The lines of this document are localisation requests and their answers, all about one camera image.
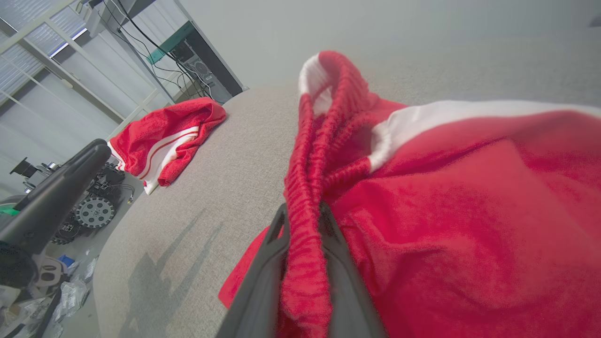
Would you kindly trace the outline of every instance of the blue object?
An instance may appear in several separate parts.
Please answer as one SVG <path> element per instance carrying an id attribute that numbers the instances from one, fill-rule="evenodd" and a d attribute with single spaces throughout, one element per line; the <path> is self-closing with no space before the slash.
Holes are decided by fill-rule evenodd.
<path id="1" fill-rule="evenodd" d="M 73 264 L 73 262 L 75 262 L 75 259 L 71 259 L 65 255 L 62 255 L 61 257 L 59 257 L 58 260 L 65 263 L 65 265 L 67 265 L 67 267 L 71 266 L 71 264 Z"/>

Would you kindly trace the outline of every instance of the gray wall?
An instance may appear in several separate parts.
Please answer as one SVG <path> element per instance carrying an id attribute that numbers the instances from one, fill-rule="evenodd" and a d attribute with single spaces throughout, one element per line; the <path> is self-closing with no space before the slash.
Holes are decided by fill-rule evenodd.
<path id="1" fill-rule="evenodd" d="M 581 29 L 600 0 L 180 0 L 249 87 L 298 74 L 324 49 L 353 59 L 435 52 L 512 35 Z"/>

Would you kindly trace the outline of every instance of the red and white garment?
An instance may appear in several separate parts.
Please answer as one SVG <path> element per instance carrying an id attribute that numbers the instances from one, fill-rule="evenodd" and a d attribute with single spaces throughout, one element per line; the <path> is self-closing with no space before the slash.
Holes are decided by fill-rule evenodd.
<path id="1" fill-rule="evenodd" d="M 213 128 L 225 120 L 225 110 L 201 97 L 158 109 L 131 122 L 109 142 L 117 169 L 144 181 L 150 195 L 170 185 L 186 168 Z"/>
<path id="2" fill-rule="evenodd" d="M 344 56 L 299 80 L 280 336 L 327 336 L 319 203 L 391 337 L 601 332 L 601 110 L 524 101 L 405 106 Z M 265 231 L 223 285 L 229 307 Z"/>

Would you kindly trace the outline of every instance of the gray carpeted surface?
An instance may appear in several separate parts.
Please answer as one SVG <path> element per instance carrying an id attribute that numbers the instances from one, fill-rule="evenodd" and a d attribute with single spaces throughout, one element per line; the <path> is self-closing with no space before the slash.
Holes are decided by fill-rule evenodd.
<path id="1" fill-rule="evenodd" d="M 410 105 L 526 99 L 601 106 L 599 28 L 385 55 L 355 61 L 373 92 Z M 102 337 L 215 335 L 225 314 L 221 285 L 283 202 L 297 99 L 295 79 L 236 96 L 224 106 L 228 120 L 177 181 L 132 206 L 94 276 Z"/>

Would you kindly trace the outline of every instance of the floor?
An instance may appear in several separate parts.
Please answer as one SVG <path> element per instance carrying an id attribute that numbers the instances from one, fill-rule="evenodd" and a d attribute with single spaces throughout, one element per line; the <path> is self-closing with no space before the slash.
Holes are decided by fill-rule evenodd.
<path id="1" fill-rule="evenodd" d="M 138 196 L 144 192 L 142 182 L 130 174 L 126 174 L 125 181 L 123 183 L 134 186 L 134 199 L 136 202 Z M 117 207 L 117 212 L 113 220 L 105 227 L 96 230 L 89 237 L 79 237 L 73 242 L 65 245 L 49 244 L 47 249 L 47 255 L 50 257 L 59 257 L 66 255 L 72 259 L 80 261 L 77 270 L 73 275 L 85 274 L 88 264 L 96 257 L 100 255 L 102 248 L 104 247 L 109 236 L 119 226 L 119 222 L 131 207 L 131 204 L 127 204 L 127 198 L 129 197 L 129 191 L 124 190 L 124 198 L 120 205 Z M 92 289 L 92 282 L 87 284 Z M 96 314 L 96 302 L 94 301 L 94 289 L 91 290 L 90 295 L 85 301 L 84 305 L 70 318 L 65 317 L 60 325 L 63 327 L 63 334 L 61 338 L 99 338 L 100 328 L 98 326 L 98 316 Z M 43 338 L 57 338 L 55 335 L 58 327 L 53 325 L 51 322 L 46 332 L 44 332 Z"/>

